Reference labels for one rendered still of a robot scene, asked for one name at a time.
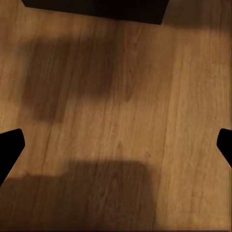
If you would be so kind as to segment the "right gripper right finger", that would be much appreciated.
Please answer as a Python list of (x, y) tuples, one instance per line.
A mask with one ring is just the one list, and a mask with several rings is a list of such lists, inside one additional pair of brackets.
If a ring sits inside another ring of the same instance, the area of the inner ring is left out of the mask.
[(217, 146), (232, 167), (232, 130), (220, 129), (217, 138)]

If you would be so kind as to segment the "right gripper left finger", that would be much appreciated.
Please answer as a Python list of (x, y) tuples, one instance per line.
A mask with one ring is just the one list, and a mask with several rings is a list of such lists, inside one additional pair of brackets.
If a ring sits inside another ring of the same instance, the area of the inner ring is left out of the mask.
[(0, 134), (0, 186), (25, 148), (21, 129)]

